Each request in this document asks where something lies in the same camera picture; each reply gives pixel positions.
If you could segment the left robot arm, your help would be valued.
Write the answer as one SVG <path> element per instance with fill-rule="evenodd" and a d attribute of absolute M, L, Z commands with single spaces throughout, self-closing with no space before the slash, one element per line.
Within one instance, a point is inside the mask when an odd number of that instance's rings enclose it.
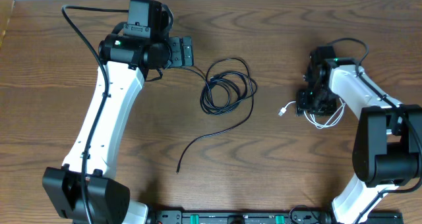
<path fill-rule="evenodd" d="M 191 66 L 190 37 L 171 37 L 173 13 L 155 0 L 130 0 L 128 19 L 93 49 L 96 88 L 80 133 L 59 168 L 42 179 L 57 214 L 73 223 L 151 223 L 146 204 L 115 180 L 131 107 L 151 70 Z"/>

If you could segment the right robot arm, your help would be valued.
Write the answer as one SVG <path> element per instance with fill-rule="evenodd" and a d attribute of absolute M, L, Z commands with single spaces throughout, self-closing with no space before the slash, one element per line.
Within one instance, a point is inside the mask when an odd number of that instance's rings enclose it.
<path fill-rule="evenodd" d="M 365 73 L 361 62 L 337 57 L 332 45 L 310 53 L 296 95 L 296 114 L 313 120 L 348 106 L 358 118 L 352 151 L 354 175 L 331 203 L 331 220 L 363 223 L 387 195 L 421 187 L 421 106 L 390 97 Z"/>

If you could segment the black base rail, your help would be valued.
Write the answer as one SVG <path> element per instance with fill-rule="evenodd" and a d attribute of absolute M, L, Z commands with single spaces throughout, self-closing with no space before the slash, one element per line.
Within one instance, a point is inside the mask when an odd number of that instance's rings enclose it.
<path fill-rule="evenodd" d="M 315 224 L 335 223 L 336 220 L 329 213 L 306 210 L 276 213 L 189 213 L 179 210 L 162 210 L 153 213 L 146 222 L 155 224 Z"/>

